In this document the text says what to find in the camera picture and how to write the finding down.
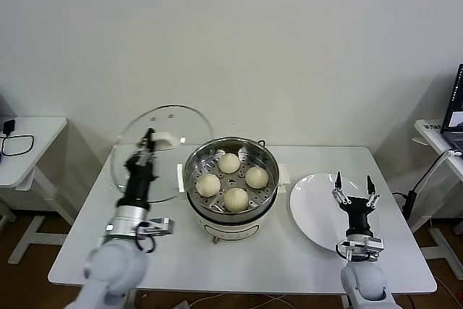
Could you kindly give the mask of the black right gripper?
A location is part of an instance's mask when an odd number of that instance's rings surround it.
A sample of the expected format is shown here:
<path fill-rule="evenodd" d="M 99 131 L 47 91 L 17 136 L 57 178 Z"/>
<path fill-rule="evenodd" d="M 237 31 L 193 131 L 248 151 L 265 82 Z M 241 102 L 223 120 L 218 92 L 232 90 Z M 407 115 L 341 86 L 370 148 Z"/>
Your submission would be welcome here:
<path fill-rule="evenodd" d="M 349 228 L 345 233 L 347 237 L 353 234 L 373 236 L 368 223 L 368 215 L 373 212 L 380 195 L 376 192 L 370 175 L 367 175 L 367 192 L 368 199 L 346 196 L 342 190 L 341 172 L 337 172 L 331 194 L 334 200 L 341 205 L 341 210 L 348 215 Z"/>

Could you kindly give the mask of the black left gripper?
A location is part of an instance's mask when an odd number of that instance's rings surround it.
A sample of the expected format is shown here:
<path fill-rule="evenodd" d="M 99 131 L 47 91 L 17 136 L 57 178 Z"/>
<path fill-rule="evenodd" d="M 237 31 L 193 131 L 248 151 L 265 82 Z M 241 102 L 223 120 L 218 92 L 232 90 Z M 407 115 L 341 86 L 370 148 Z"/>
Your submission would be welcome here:
<path fill-rule="evenodd" d="M 138 155 L 133 155 L 125 163 L 129 179 L 123 196 L 116 202 L 117 208 L 120 206 L 150 208 L 148 202 L 150 184 L 157 178 L 153 163 L 155 152 L 156 140 L 153 139 L 153 128 L 148 128 L 140 140 Z"/>

